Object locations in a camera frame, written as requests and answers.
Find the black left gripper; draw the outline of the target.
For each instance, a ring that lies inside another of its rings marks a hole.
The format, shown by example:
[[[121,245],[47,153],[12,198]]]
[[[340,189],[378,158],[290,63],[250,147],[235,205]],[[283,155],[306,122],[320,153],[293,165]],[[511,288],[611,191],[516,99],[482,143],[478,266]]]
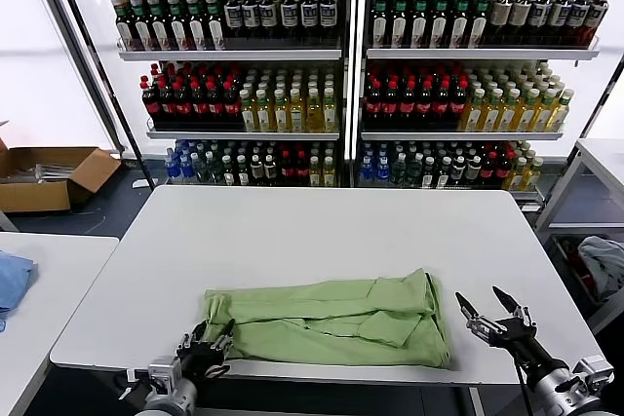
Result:
[[[200,342],[208,323],[201,321],[190,332],[185,333],[176,350],[180,360],[181,375],[193,383],[203,383],[218,378],[230,370],[226,363],[227,351],[233,343],[231,319],[216,336],[213,343]]]

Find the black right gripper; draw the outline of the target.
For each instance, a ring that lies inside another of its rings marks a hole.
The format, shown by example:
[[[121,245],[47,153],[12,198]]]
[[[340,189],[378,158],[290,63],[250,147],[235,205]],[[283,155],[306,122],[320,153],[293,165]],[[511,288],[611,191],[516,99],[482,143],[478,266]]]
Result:
[[[506,350],[525,373],[528,383],[538,383],[551,372],[566,369],[564,361],[554,359],[536,340],[537,328],[533,325],[528,307],[521,306],[495,285],[492,291],[512,319],[491,321],[479,314],[460,292],[456,292],[454,295],[466,319],[466,327],[493,348]]]

